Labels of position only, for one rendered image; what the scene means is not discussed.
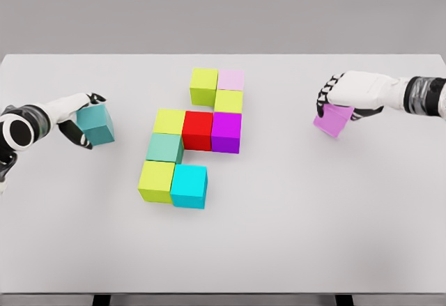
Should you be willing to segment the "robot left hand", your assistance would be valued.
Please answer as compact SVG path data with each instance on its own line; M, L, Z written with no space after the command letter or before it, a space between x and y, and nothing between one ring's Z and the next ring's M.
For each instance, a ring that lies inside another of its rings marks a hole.
M45 112L50 118L52 127L57 125L60 132L70 142L82 148L92 150L92 143L86 138L84 132L71 117L75 112L89 105L98 105L106 101L106 98L97 93L76 93L45 104Z

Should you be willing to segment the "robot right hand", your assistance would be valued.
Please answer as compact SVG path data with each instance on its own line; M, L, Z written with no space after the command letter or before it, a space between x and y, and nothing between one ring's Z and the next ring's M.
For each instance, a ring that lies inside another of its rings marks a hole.
M354 109L351 120L382 112L384 107L401 109L406 82L387 75L350 70L333 75L316 99L316 111L323 117L326 104Z

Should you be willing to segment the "teal cube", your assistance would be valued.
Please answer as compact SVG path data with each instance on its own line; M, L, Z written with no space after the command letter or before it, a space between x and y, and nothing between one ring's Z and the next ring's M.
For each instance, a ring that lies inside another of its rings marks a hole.
M76 112L76 123L93 146L115 141L114 125L105 104L92 105Z

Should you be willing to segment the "violet cube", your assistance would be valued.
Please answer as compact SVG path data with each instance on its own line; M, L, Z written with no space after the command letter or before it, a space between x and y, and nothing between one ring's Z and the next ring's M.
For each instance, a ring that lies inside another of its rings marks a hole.
M350 121L353 111L353 107L325 104L323 106L323 117L316 115L313 124L331 137L338 138Z

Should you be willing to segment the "yellow-green cube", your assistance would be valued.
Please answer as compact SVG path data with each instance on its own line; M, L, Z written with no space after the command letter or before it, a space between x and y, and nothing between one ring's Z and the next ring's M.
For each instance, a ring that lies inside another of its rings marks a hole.
M190 95L192 104L214 107L217 81L217 69L194 68L190 81Z
M215 96L214 112L241 114L243 92L218 89Z
M175 166L174 162L144 162L137 187L144 201L173 204L170 192Z
M153 132L160 134L181 135L185 111L178 109L158 109Z

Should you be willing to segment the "sea-green cube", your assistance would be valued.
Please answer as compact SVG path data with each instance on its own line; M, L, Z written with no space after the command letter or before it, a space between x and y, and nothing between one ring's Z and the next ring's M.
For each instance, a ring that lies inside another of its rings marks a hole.
M146 153L146 160L181 164L184 146L180 135L154 132Z

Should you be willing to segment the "pale pink cube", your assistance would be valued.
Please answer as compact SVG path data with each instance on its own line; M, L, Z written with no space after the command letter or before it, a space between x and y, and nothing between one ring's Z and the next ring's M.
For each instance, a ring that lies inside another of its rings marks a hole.
M245 72L243 70L219 70L217 89L242 91L244 89Z

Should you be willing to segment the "red cube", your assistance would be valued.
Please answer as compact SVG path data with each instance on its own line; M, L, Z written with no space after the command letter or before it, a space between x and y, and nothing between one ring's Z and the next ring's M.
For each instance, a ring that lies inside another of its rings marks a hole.
M182 138L185 150L211 151L212 112L186 111Z

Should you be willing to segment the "magenta cube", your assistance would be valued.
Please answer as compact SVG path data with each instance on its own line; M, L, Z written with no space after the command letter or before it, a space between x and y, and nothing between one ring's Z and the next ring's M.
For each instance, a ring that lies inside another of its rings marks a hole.
M218 153L240 152L242 114L215 112L211 132L211 150Z

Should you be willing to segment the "cyan cube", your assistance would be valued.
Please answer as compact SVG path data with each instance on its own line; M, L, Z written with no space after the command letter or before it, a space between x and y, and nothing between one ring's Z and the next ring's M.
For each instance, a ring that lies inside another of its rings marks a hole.
M177 164L171 184L171 199L175 207L204 209L208 185L205 166Z

